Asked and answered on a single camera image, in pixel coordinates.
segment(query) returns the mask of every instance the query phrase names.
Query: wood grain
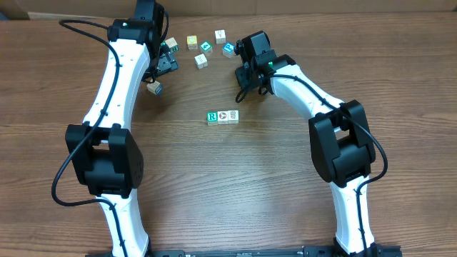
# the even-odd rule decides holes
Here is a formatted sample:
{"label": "wood grain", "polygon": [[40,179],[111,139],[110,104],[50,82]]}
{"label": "wood grain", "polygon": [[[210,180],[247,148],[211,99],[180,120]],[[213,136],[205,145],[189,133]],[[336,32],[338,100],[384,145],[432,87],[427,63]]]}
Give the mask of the wood grain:
{"label": "wood grain", "polygon": [[[111,20],[100,20],[110,24]],[[171,20],[180,69],[142,86],[132,133],[144,155],[139,189],[154,249],[293,248],[332,243],[333,200],[311,163],[307,123],[275,96],[235,104],[234,70],[214,45],[197,70],[186,36],[235,42],[258,30],[330,94],[365,107],[389,158],[370,186],[376,241],[404,256],[457,251],[457,14],[194,17]],[[105,36],[104,31],[84,27]],[[66,158],[64,133],[89,110],[106,63],[100,43],[55,21],[0,23],[0,256],[109,251],[97,205],[58,206],[51,182]],[[207,111],[238,109],[240,124],[207,126]],[[373,165],[378,173],[381,164]],[[67,201],[91,198],[69,167]]]}

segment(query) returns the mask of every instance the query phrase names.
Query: wooden cube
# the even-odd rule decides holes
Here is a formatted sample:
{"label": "wooden cube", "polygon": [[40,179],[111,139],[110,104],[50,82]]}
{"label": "wooden cube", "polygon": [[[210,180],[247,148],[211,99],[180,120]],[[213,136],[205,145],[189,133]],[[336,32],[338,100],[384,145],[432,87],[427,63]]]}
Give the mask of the wooden cube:
{"label": "wooden cube", "polygon": [[206,60],[206,57],[204,54],[200,54],[198,56],[195,56],[195,64],[197,65],[197,68],[202,69],[206,66],[208,66],[208,61]]}
{"label": "wooden cube", "polygon": [[197,36],[187,36],[187,47],[189,50],[197,50],[199,48]]}
{"label": "wooden cube", "polygon": [[229,124],[229,115],[227,115],[227,111],[218,111],[217,112],[217,124],[219,124],[219,125]]}
{"label": "wooden cube", "polygon": [[208,112],[206,114],[206,121],[208,121],[208,126],[217,125],[217,112]]}
{"label": "wooden cube", "polygon": [[226,31],[222,29],[220,31],[215,31],[214,33],[216,35],[216,44],[223,44],[226,42]]}
{"label": "wooden cube", "polygon": [[232,58],[235,56],[235,46],[229,42],[222,48],[222,54],[224,56],[227,56],[229,58]]}
{"label": "wooden cube", "polygon": [[238,110],[227,111],[228,124],[237,124],[239,122]]}
{"label": "wooden cube", "polygon": [[213,53],[213,46],[208,41],[205,41],[200,45],[200,52],[205,56],[210,56]]}
{"label": "wooden cube", "polygon": [[147,88],[148,88],[149,92],[151,92],[157,96],[160,96],[162,94],[162,84],[158,81],[148,84]]}
{"label": "wooden cube", "polygon": [[165,40],[165,43],[169,46],[170,51],[177,52],[179,50],[178,43],[176,43],[176,40],[174,40],[174,38]]}

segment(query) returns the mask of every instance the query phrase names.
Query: black cable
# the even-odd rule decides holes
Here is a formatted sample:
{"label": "black cable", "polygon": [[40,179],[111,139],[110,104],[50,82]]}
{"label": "black cable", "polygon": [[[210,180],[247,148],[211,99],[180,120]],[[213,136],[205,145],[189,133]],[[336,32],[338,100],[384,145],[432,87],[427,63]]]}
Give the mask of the black cable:
{"label": "black cable", "polygon": [[113,80],[113,85],[111,86],[111,90],[109,91],[109,94],[108,94],[108,97],[106,98],[106,102],[105,102],[105,105],[104,107],[102,108],[102,110],[100,111],[100,116],[99,118],[96,120],[95,124],[92,126],[91,130],[86,134],[86,136],[78,143],[78,145],[75,147],[75,149],[69,154],[69,156],[65,159],[64,163],[62,164],[62,166],[60,167],[59,171],[57,172],[56,174],[56,177],[54,178],[54,181],[52,182],[52,187],[51,187],[51,195],[52,195],[52,198],[55,200],[56,203],[62,205],[62,206],[81,206],[81,205],[84,205],[84,204],[89,204],[89,203],[105,203],[109,206],[109,209],[113,212],[113,216],[114,216],[114,222],[116,223],[116,230],[117,230],[117,234],[119,236],[119,242],[121,244],[121,247],[122,247],[122,251],[124,252],[124,256],[127,257],[127,249],[126,249],[126,246],[125,246],[125,243],[124,243],[124,240],[122,238],[122,233],[121,233],[121,226],[119,224],[119,218],[117,216],[117,212],[116,212],[116,209],[114,207],[114,205],[112,204],[112,202],[108,201],[108,200],[105,200],[105,199],[91,199],[91,200],[85,200],[85,201],[77,201],[77,202],[73,202],[73,203],[67,203],[67,202],[64,202],[62,200],[60,200],[57,195],[56,195],[56,188],[57,188],[57,182],[59,182],[59,179],[60,177],[62,176],[62,173],[65,171],[65,168],[68,166],[68,164],[70,163],[70,161],[72,160],[72,158],[74,157],[74,155],[76,154],[76,152],[78,152],[78,150],[89,140],[92,138],[92,135],[94,134],[95,132],[95,129],[100,125],[101,123],[101,120],[103,119],[103,117],[105,117],[106,115],[106,110],[108,109],[108,106],[109,106],[109,102],[111,101],[111,98],[113,97],[113,94],[114,94],[114,89],[116,89],[116,85],[117,85],[117,80],[119,78],[119,68],[121,67],[121,63],[119,61],[119,57],[116,53],[116,50],[114,50],[114,48],[105,40],[103,39],[100,39],[99,37],[97,36],[94,36],[93,34],[90,34],[90,33],[87,33],[85,31],[82,31],[82,30],[79,30],[79,29],[76,29],[72,26],[69,26],[67,25],[67,23],[77,23],[77,24],[88,24],[88,25],[92,25],[92,26],[96,26],[96,27],[99,27],[99,28],[103,28],[103,29],[107,29],[108,27],[106,26],[103,26],[101,24],[96,24],[94,22],[90,22],[90,21],[80,21],[80,20],[61,20],[59,21],[59,24],[62,25],[63,27],[67,28],[67,29],[70,29],[72,31],[75,31],[77,33],[80,33],[80,34],[83,34],[84,36],[88,36],[90,37],[91,39],[95,39],[97,40],[98,42],[104,44],[105,46],[107,46],[109,48],[109,50],[111,50],[111,52],[113,53],[114,55],[114,58],[116,59],[116,73],[114,74],[114,80]]}
{"label": "black cable", "polygon": [[291,76],[291,75],[283,75],[283,74],[274,74],[272,76],[269,76],[269,78],[285,78],[285,79],[293,79],[295,81],[298,81],[300,83],[302,83],[309,91],[311,91],[311,93],[313,93],[314,96],[316,96],[319,101],[321,101],[323,104],[325,104],[327,107],[329,107],[330,109],[333,109],[333,110],[336,110],[337,112],[339,112],[344,118],[346,118],[346,120],[348,120],[349,122],[351,122],[354,126],[356,126],[357,128],[361,129],[362,132],[364,132],[371,140],[372,142],[375,144],[376,148],[379,150],[379,153],[381,154],[382,158],[383,158],[383,170],[382,172],[377,175],[376,177],[374,178],[370,178],[369,180],[367,181],[364,181],[363,183],[361,183],[358,187],[357,187],[357,190],[356,190],[356,200],[357,200],[357,214],[358,214],[358,225],[359,225],[359,230],[360,230],[360,233],[362,235],[362,241],[363,241],[363,249],[365,250],[365,256],[368,256],[368,250],[367,250],[367,247],[366,247],[366,239],[365,239],[365,231],[363,229],[363,222],[362,222],[362,210],[361,210],[361,205],[360,205],[360,195],[361,195],[361,189],[371,183],[371,182],[374,182],[374,181],[377,181],[379,180],[380,178],[382,178],[384,175],[386,175],[386,172],[387,172],[387,168],[388,168],[388,162],[387,162],[387,155],[386,155],[386,152],[384,151],[384,149],[382,148],[382,146],[380,145],[380,143],[378,142],[378,140],[376,140],[376,138],[371,135],[370,132],[368,132],[364,127],[362,127],[360,124],[358,124],[357,122],[355,122],[349,115],[345,114],[342,110],[340,110],[339,108],[336,108],[335,106],[331,105],[329,102],[327,102],[327,100],[322,97],[321,95],[319,95],[319,93],[312,87],[310,86],[308,83],[306,83],[306,81],[304,81],[303,79],[300,79],[299,77],[297,76]]}
{"label": "black cable", "polygon": [[162,43],[163,41],[165,41],[166,35],[167,35],[167,33],[169,32],[170,18],[169,18],[169,13],[168,13],[167,11],[165,11],[165,17],[166,17],[166,27],[165,27],[164,33],[163,33],[162,36],[160,37],[160,42],[161,42],[161,43]]}
{"label": "black cable", "polygon": [[241,101],[243,101],[243,99],[246,97],[246,95],[248,94],[249,90],[246,90],[246,89],[241,89],[238,94],[236,95],[236,98],[235,98],[235,102],[237,104],[241,103]]}

